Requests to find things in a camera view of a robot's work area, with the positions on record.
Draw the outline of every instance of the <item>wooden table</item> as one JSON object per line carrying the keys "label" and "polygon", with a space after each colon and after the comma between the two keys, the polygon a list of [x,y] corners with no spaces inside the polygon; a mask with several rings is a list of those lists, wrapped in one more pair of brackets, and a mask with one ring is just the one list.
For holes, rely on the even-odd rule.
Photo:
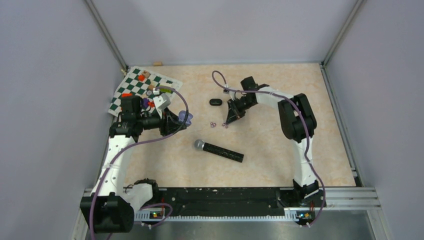
{"label": "wooden table", "polygon": [[[351,167],[342,143],[319,65],[244,64],[148,67],[149,70],[183,82],[180,93],[187,100],[192,125],[156,143],[134,147],[125,183],[149,178],[160,187],[288,187],[294,176],[293,147],[281,130],[279,113],[266,105],[247,110],[245,117],[222,127],[230,97],[211,78],[221,71],[231,87],[253,76],[257,84],[268,84],[283,93],[307,95],[317,121],[313,136],[313,165],[326,186],[354,186]],[[209,100],[220,98],[222,106]],[[175,97],[170,110],[178,114],[183,102]],[[160,137],[159,131],[144,131],[140,140]],[[194,148],[194,141],[244,154],[243,163]]]}

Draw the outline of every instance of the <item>gray wall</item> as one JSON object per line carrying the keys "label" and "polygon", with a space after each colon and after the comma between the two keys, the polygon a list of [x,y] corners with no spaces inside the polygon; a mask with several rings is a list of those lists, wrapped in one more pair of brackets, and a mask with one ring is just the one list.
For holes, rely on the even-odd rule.
{"label": "gray wall", "polygon": [[0,2],[0,239],[69,239],[120,79],[82,0]]}
{"label": "gray wall", "polygon": [[321,61],[356,0],[94,0],[129,65]]}
{"label": "gray wall", "polygon": [[368,1],[329,65],[363,178],[395,239],[420,239],[424,1]]}

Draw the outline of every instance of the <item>checkered board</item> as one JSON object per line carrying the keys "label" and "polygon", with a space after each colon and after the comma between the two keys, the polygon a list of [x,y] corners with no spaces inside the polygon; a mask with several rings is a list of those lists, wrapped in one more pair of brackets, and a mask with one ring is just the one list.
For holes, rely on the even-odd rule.
{"label": "checkered board", "polygon": [[[138,77],[142,74],[143,71],[147,71],[150,73],[150,76],[146,78],[144,81],[140,81]],[[161,83],[172,84],[172,88],[175,90],[180,90],[183,86],[183,82],[178,81],[176,79],[164,76],[162,74],[146,70],[139,66],[133,66],[125,78],[122,80],[115,93],[113,94],[112,102],[110,103],[110,107],[108,112],[113,116],[117,117],[119,112],[121,112],[121,95],[122,94],[133,94],[137,96],[142,96],[148,91],[148,86],[153,85],[155,87],[159,86]],[[175,97],[175,93],[165,93],[172,100]],[[148,97],[149,99],[153,99],[155,96],[151,94],[150,96],[143,95],[143,97]],[[150,109],[150,113],[153,113],[155,108]]]}

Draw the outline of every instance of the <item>purple cable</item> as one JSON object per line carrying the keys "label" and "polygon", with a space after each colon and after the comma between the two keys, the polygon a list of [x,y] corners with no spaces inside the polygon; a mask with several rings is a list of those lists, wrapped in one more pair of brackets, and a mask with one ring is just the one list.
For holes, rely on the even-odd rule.
{"label": "purple cable", "polygon": [[[184,103],[184,105],[185,105],[185,118],[184,118],[184,122],[181,124],[182,126],[183,125],[185,125],[186,124],[186,121],[187,121],[187,119],[188,119],[188,117],[189,117],[189,105],[187,104],[187,101],[184,99],[184,97],[183,97],[183,95],[181,95],[181,93],[179,93],[177,90],[175,90],[174,88],[172,88],[172,87],[168,87],[168,86],[158,86],[158,87],[156,87],[157,89],[168,89],[168,90],[171,90],[171,91],[173,91],[174,93],[176,93],[180,98],[181,98],[181,100],[182,100],[182,102]],[[119,151],[113,158],[112,158],[112,160],[110,161],[110,165],[112,165],[112,164],[114,164],[114,162],[118,159],[118,157],[123,153],[123,152],[125,152],[126,150],[128,150],[128,149],[130,149],[130,148],[132,148],[132,147],[134,147],[134,146],[137,146],[137,145],[142,145],[142,144],[149,144],[149,143],[154,143],[154,142],[158,142],[158,141],[160,141],[160,140],[164,140],[164,139],[167,139],[167,138],[169,138],[169,137],[171,137],[171,136],[173,136],[174,134],[175,134],[176,132],[173,132],[173,133],[171,133],[171,134],[169,134],[169,135],[166,135],[166,136],[163,136],[163,137],[159,137],[159,138],[156,138],[156,139],[152,139],[152,140],[146,140],[146,141],[140,141],[140,142],[136,142],[136,143],[133,143],[133,144],[131,144],[131,145],[128,145],[128,146],[126,146],[126,147],[124,147],[121,151]],[[90,214],[89,214],[89,218],[88,218],[88,222],[89,222],[89,227],[90,227],[90,236],[91,236],[91,239],[92,240],[96,240],[96,237],[95,237],[95,232],[94,232],[94,223],[93,223],[93,216],[94,216],[94,206],[95,206],[95,204],[96,204],[96,200],[97,200],[97,196],[99,195],[99,190],[100,190],[100,188],[102,187],[102,185],[103,185],[103,182],[105,181],[105,178],[106,178],[106,175],[108,174],[108,172],[109,172],[109,169],[110,169],[110,167],[108,167],[108,168],[106,168],[106,170],[104,170],[104,173],[103,173],[103,175],[101,176],[101,178],[100,178],[100,182],[98,183],[98,185],[97,185],[97,188],[95,189],[95,192],[94,192],[94,196],[93,196],[93,199],[92,199],[92,201],[91,201],[91,206],[90,206]]]}
{"label": "purple cable", "polygon": [[307,127],[307,125],[306,125],[305,119],[304,119],[304,117],[302,116],[301,111],[299,110],[298,106],[296,106],[296,104],[295,104],[292,100],[290,100],[288,97],[283,96],[283,95],[279,95],[279,94],[276,94],[276,93],[273,93],[273,92],[270,92],[270,91],[234,90],[234,89],[230,89],[230,88],[228,88],[228,87],[225,87],[225,86],[221,85],[221,84],[220,84],[220,83],[219,83],[219,82],[215,79],[214,73],[217,73],[217,74],[221,75],[221,77],[222,77],[222,79],[223,79],[223,81],[224,81],[224,84],[225,84],[225,85],[227,85],[227,81],[226,81],[226,79],[225,79],[224,75],[223,75],[220,71],[218,71],[218,70],[214,70],[214,71],[212,71],[212,79],[213,79],[213,81],[214,81],[214,82],[215,82],[218,86],[220,86],[221,88],[223,88],[223,89],[225,89],[225,90],[227,90],[227,91],[235,92],[235,93],[270,94],[270,95],[272,95],[272,96],[279,97],[279,98],[282,98],[282,99],[284,99],[284,100],[287,100],[287,101],[288,101],[288,102],[289,102],[289,103],[293,106],[294,110],[296,110],[297,114],[299,115],[300,121],[302,122],[302,125],[303,125],[303,128],[304,128],[304,130],[305,130],[305,133],[306,133],[306,149],[305,149],[305,152],[304,152],[304,157],[305,157],[306,161],[309,163],[310,169],[312,170],[313,174],[314,174],[314,175],[315,175],[315,177],[318,179],[318,181],[321,183],[321,187],[322,187],[322,203],[321,203],[321,207],[319,208],[318,213],[316,214],[315,219],[314,219],[314,220],[313,220],[313,221],[309,224],[309,226],[310,226],[310,227],[312,227],[312,225],[314,225],[314,224],[315,224],[316,220],[320,217],[321,212],[323,211],[324,203],[326,202],[326,187],[324,186],[324,182],[323,182],[323,180],[322,180],[322,179],[321,179],[321,177],[318,175],[317,171],[315,171],[315,168],[314,168],[314,166],[312,166],[311,160],[310,160],[310,159],[309,159],[309,157],[308,157],[308,151],[309,151],[309,146],[310,146],[310,137],[309,137],[308,127]]}
{"label": "purple cable", "polygon": [[145,210],[145,209],[149,209],[149,208],[154,208],[154,207],[159,207],[159,206],[167,206],[169,208],[169,212],[168,212],[168,214],[162,220],[160,220],[159,222],[153,224],[151,226],[151,228],[162,225],[164,223],[164,221],[171,216],[172,211],[173,211],[172,206],[169,205],[168,203],[162,202],[162,203],[154,203],[154,204],[151,204],[151,205],[147,205],[147,206],[144,206],[144,207],[142,207],[142,208],[139,209],[139,211],[141,211],[141,210]]}

